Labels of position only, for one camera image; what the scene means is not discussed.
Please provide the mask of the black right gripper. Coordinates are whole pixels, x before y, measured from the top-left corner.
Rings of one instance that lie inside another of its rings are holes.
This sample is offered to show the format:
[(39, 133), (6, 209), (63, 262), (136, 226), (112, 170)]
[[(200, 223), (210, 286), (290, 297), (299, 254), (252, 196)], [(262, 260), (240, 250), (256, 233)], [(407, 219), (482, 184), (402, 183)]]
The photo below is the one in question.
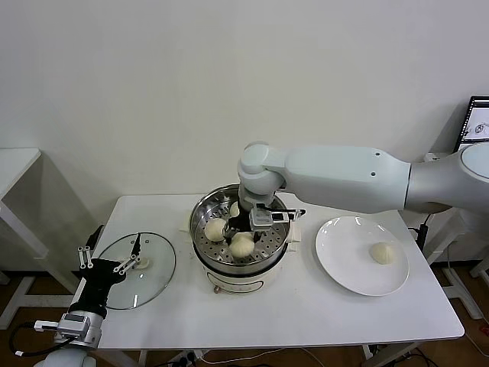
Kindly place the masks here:
[[(249, 218), (249, 212), (237, 208), (235, 215), (228, 220), (228, 224), (222, 229), (222, 235), (227, 245), (232, 243), (232, 238), (237, 232), (251, 232), (251, 222)], [(263, 237), (263, 231), (254, 231), (253, 242), (255, 244), (261, 242)]]

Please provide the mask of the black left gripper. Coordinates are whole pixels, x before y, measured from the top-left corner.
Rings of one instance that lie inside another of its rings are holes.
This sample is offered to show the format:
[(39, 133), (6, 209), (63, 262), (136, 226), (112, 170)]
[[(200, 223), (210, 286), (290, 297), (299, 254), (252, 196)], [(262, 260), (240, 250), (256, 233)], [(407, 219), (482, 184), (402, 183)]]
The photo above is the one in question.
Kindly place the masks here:
[(104, 226), (100, 225), (91, 234), (84, 246), (77, 248), (79, 256), (79, 269), (86, 281), (78, 301), (70, 306), (70, 311), (86, 311), (98, 314), (101, 317), (107, 315), (107, 300), (111, 287), (123, 282), (125, 273), (141, 261), (141, 234), (138, 233), (129, 258), (122, 263), (119, 261), (94, 258), (92, 251), (98, 243)]

